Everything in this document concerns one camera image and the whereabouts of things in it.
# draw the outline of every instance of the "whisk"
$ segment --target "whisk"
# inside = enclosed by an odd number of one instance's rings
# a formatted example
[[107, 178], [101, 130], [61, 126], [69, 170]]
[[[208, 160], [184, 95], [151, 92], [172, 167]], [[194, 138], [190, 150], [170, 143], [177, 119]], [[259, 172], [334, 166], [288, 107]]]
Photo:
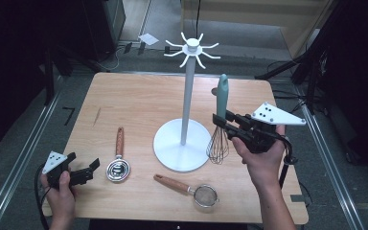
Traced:
[[[219, 78], [217, 88], [217, 116], [225, 121], [226, 106], [228, 104], [228, 78], [222, 74]], [[228, 138], [225, 130], [217, 126], [214, 134], [211, 137], [211, 141], [208, 144], [207, 155], [212, 163], [222, 164], [223, 158], [229, 153]]]

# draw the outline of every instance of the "white cord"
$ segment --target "white cord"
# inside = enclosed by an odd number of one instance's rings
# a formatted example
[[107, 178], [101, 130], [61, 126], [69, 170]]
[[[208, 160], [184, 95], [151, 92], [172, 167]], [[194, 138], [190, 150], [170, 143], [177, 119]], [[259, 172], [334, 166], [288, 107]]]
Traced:
[[111, 68], [105, 67], [105, 66], [101, 65], [99, 62], [97, 62], [97, 64], [100, 65], [105, 70], [114, 70], [114, 69], [118, 68], [118, 66], [119, 66], [118, 51], [120, 51], [120, 50], [123, 50], [123, 48], [119, 48], [115, 51], [116, 65], [114, 67], [111, 67]]

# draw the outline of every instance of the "finger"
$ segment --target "finger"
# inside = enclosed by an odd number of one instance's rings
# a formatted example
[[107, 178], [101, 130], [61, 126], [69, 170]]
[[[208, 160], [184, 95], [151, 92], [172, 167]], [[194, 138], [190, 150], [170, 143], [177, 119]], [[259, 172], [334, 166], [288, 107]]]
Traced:
[[40, 182], [41, 185], [43, 186], [43, 188], [48, 188], [49, 187], [49, 182], [47, 181], [47, 174], [41, 174], [40, 176]]
[[70, 188], [68, 187], [70, 184], [70, 173], [68, 171], [64, 171], [59, 178], [59, 192], [61, 195], [66, 196], [68, 193], [71, 193]]
[[276, 126], [276, 132], [279, 133], [280, 135], [285, 135], [286, 134], [286, 126], [285, 125]]
[[285, 144], [280, 140], [276, 140], [272, 148], [275, 150], [275, 152], [279, 152], [279, 154], [283, 154], [283, 152], [285, 151]]
[[73, 194], [74, 198], [79, 196], [79, 191], [73, 186], [71, 187], [71, 193]]
[[247, 146], [244, 144], [244, 142], [241, 139], [239, 139], [238, 137], [233, 137], [232, 138], [232, 143], [235, 147], [236, 152], [241, 157], [243, 157], [245, 154], [250, 152], [249, 149], [247, 148]]

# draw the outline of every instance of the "human hand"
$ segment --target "human hand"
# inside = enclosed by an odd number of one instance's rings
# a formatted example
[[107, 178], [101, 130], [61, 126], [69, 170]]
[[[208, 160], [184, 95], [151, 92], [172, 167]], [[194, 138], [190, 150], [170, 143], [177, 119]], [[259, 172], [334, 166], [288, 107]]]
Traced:
[[[280, 135], [284, 135], [285, 130], [285, 126], [276, 127], [276, 132]], [[276, 140], [267, 152], [258, 154], [251, 153], [244, 142], [237, 137], [232, 138], [232, 143], [241, 157], [241, 162], [247, 165], [250, 178], [258, 192], [261, 189], [279, 185], [279, 168], [285, 151], [282, 141]]]
[[[45, 192], [49, 191], [50, 186], [47, 175], [40, 176], [41, 184]], [[69, 229], [75, 216], [76, 200], [69, 188], [70, 173], [64, 171], [59, 179], [59, 189], [50, 189], [47, 193], [47, 200], [53, 212], [53, 221], [50, 229]]]

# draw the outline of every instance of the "wooden handle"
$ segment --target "wooden handle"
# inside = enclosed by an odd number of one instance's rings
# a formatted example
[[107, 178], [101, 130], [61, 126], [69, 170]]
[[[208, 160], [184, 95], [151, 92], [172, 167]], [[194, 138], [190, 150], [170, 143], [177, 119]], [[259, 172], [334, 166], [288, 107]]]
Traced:
[[162, 184], [165, 184], [165, 185], [169, 185], [179, 191], [182, 191], [182, 192], [185, 192], [185, 193], [188, 193], [190, 191], [190, 186], [184, 184], [184, 183], [181, 183], [181, 182], [178, 182], [174, 179], [171, 179], [171, 178], [168, 178], [164, 175], [160, 175], [160, 174], [155, 174], [154, 177], [153, 177], [155, 180], [157, 180], [158, 182], [162, 183]]
[[118, 134], [116, 135], [116, 154], [121, 155], [124, 151], [124, 128], [120, 126], [118, 128]]

